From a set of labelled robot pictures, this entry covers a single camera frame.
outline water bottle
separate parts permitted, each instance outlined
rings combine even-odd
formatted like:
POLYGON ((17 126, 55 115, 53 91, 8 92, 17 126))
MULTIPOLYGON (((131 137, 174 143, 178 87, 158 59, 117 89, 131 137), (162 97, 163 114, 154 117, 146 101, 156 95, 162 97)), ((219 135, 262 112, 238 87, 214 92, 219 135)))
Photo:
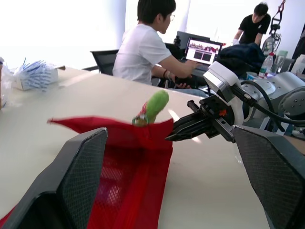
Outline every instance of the water bottle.
POLYGON ((261 68, 261 70, 259 71, 259 74, 258 74, 258 76, 260 78, 264 78, 265 76, 267 76, 270 73, 272 65, 273 65, 273 56, 274 56, 274 53, 271 52, 271 53, 269 53, 269 55, 265 59, 263 65, 262 65, 262 68, 261 68))

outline black cable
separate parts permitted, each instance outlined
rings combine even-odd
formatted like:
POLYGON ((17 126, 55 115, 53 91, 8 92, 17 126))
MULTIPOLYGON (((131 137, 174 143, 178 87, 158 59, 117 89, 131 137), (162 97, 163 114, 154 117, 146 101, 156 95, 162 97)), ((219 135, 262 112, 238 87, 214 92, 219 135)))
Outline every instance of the black cable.
POLYGON ((277 114, 263 108, 261 105, 259 104, 254 104, 254 107, 259 110, 260 112, 263 112, 265 115, 268 115, 269 117, 279 120, 282 123, 288 123, 288 124, 293 124, 293 125, 305 125, 305 120, 301 120, 301 121, 297 121, 297 120, 292 120, 292 119, 288 119, 288 118, 283 118, 281 116, 278 116, 277 114))
MULTIPOLYGON (((266 100, 266 103, 268 105, 268 108, 269 108, 270 112, 275 114, 275 110, 272 106, 272 103, 271 103, 271 100, 270 100, 269 96, 267 95, 267 93, 264 91, 264 89, 258 83, 254 82, 254 81, 251 81, 251 80, 245 80, 245 81, 241 82, 241 85, 244 85, 244 84, 249 84, 249 85, 252 85, 252 86, 256 87, 260 91, 260 93, 262 93, 264 99, 266 100)), ((285 132, 285 129, 281 126, 281 124, 280 124, 280 122, 278 122, 278 120, 275 119, 273 121, 282 132, 285 132)))
POLYGON ((208 96, 211 96, 211 88, 209 85, 208 85, 208 96))

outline person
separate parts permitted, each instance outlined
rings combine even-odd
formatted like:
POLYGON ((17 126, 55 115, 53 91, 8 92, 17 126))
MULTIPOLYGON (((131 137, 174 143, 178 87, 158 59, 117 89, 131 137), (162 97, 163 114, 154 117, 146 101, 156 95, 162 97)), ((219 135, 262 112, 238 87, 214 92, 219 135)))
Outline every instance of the person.
MULTIPOLYGON (((191 77, 197 62, 182 63, 172 56, 157 32, 165 34, 176 9, 175 0, 139 0, 138 24, 125 32, 117 54, 113 76, 151 85, 152 75, 175 82, 176 76, 191 77)), ((206 97, 185 83, 177 91, 206 97)))
POLYGON ((267 33, 271 21, 271 17, 267 12, 267 4, 258 4, 254 9, 254 13, 243 19, 234 37, 233 44, 249 44, 255 42, 260 46, 263 34, 267 33))

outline green plush toy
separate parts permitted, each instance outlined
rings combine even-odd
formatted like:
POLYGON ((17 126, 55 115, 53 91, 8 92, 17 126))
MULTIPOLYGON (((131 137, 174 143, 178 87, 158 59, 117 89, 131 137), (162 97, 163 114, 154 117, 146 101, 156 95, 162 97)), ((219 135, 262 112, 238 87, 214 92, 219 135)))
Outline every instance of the green plush toy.
POLYGON ((140 113, 132 120, 132 124, 144 126, 149 123, 154 123, 158 113, 165 108, 169 101, 169 95, 166 91, 161 90, 156 92, 150 100, 148 100, 140 113))

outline red fabric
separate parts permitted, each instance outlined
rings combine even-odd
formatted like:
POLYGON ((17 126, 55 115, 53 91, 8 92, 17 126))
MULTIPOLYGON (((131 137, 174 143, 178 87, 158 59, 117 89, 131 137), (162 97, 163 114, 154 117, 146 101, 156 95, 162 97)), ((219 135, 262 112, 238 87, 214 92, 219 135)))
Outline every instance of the red fabric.
POLYGON ((83 133, 108 129, 100 186, 87 229, 157 229, 173 120, 137 127, 101 117, 49 120, 83 133))

